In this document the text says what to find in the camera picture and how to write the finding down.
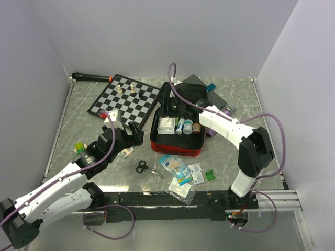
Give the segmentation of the white blue mask packet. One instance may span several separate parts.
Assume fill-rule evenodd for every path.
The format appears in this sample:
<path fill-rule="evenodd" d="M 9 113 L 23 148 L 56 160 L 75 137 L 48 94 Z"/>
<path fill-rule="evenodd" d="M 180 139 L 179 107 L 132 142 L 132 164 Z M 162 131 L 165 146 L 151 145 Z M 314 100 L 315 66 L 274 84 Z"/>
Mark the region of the white blue mask packet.
<path fill-rule="evenodd" d="M 160 117 L 158 126 L 157 126 L 158 134 L 174 134 L 175 133 L 175 118 L 169 117 Z"/>

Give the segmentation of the red black medicine bag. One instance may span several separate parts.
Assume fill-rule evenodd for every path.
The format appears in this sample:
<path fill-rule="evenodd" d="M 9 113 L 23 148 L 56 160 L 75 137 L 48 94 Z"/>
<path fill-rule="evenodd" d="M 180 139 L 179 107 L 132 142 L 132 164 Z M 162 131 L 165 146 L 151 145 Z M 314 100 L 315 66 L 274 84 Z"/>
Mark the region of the red black medicine bag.
<path fill-rule="evenodd" d="M 164 154 L 197 156 L 204 142 L 205 128 L 198 126 L 193 133 L 193 123 L 199 123 L 201 111 L 172 94 L 169 82 L 159 91 L 160 107 L 155 111 L 150 132 L 152 150 Z"/>

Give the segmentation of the white medicine bottle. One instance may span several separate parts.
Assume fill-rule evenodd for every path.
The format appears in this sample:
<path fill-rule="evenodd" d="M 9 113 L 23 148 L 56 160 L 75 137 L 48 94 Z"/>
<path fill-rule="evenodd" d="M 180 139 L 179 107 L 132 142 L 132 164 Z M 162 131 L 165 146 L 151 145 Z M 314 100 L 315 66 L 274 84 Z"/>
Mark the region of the white medicine bottle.
<path fill-rule="evenodd" d="M 192 130 L 193 130 L 193 121 L 190 119 L 186 119 L 183 125 L 183 133 L 186 135 L 190 135 L 192 134 Z"/>

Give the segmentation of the brown medicine bottle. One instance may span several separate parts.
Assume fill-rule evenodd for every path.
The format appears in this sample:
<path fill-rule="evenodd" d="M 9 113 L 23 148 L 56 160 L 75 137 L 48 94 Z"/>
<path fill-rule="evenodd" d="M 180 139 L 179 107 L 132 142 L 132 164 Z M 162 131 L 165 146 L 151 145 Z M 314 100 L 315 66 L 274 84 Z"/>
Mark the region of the brown medicine bottle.
<path fill-rule="evenodd" d="M 199 134 L 201 133 L 202 126 L 198 123 L 193 123 L 192 134 Z"/>

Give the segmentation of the black handled scissors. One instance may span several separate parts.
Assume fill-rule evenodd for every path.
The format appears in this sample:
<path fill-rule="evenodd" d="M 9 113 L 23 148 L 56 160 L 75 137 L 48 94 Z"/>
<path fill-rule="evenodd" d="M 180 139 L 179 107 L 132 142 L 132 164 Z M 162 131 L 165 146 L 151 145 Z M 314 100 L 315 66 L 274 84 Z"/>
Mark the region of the black handled scissors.
<path fill-rule="evenodd" d="M 138 163 L 138 166 L 136 167 L 136 172 L 137 173 L 150 172 L 152 174 L 157 175 L 158 177 L 162 179 L 165 179 L 165 177 L 161 173 L 159 173 L 157 170 L 149 168 L 146 164 L 146 161 L 143 161 L 143 160 L 141 160 Z"/>

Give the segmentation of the blue cotton swab bag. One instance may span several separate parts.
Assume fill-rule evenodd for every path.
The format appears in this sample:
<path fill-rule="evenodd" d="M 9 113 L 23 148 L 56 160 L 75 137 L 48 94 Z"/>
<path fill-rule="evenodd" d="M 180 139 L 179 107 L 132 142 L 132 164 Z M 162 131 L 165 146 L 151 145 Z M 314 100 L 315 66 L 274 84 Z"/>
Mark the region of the blue cotton swab bag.
<path fill-rule="evenodd" d="M 164 155 L 159 159 L 160 165 L 177 178 L 180 186 L 192 181 L 190 168 L 176 155 Z"/>

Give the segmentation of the white alcohol pad packet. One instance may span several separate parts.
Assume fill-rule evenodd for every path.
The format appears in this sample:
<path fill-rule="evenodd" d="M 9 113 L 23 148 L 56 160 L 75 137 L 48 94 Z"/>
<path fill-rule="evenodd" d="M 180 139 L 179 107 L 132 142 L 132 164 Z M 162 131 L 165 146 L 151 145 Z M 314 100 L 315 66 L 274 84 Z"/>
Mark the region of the white alcohol pad packet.
<path fill-rule="evenodd" d="M 188 168 L 192 173 L 202 172 L 202 168 L 199 163 L 188 165 Z"/>

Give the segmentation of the white blue pad packet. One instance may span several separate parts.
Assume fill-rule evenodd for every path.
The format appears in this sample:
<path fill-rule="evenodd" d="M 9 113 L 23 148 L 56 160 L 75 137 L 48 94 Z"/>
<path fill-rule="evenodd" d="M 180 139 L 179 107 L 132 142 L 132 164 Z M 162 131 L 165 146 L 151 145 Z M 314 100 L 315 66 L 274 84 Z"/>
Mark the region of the white blue pad packet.
<path fill-rule="evenodd" d="M 200 185 L 205 182 L 202 172 L 193 172 L 192 179 L 194 185 Z"/>

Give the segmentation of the clear zip bag gauze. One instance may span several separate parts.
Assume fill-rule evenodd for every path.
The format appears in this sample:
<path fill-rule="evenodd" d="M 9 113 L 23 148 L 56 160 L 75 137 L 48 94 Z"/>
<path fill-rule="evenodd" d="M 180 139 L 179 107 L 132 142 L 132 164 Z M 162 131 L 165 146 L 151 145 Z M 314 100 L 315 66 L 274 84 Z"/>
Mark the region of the clear zip bag gauze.
<path fill-rule="evenodd" d="M 189 206 L 195 196 L 196 191 L 192 190 L 192 185 L 189 183 L 185 183 L 180 186 L 177 178 L 174 177 L 168 186 L 166 193 Z"/>

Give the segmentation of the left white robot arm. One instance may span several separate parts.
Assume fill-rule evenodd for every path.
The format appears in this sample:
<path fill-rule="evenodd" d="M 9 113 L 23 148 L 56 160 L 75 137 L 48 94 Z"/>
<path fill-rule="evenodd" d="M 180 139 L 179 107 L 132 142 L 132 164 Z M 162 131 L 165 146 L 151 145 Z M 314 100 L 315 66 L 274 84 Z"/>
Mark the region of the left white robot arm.
<path fill-rule="evenodd" d="M 123 149 L 143 143 L 144 132 L 129 123 L 124 128 L 102 127 L 102 134 L 82 150 L 57 175 L 16 200 L 1 201 L 1 228 L 11 247 L 20 249 L 31 243 L 40 231 L 72 212 L 98 210 L 104 193 L 90 179 L 105 170 Z"/>

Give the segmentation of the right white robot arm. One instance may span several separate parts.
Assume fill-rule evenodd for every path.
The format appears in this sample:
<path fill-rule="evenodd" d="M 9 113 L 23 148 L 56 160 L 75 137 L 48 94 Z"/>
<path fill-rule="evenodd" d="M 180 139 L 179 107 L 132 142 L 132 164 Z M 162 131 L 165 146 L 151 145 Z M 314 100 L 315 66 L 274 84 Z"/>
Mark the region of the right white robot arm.
<path fill-rule="evenodd" d="M 230 186 L 229 204 L 242 207 L 260 172 L 274 159 L 268 131 L 264 127 L 253 128 L 224 114 L 206 98 L 197 97 L 191 84 L 171 86 L 166 82 L 159 92 L 161 117 L 190 119 L 208 127 L 238 149 L 239 172 Z"/>

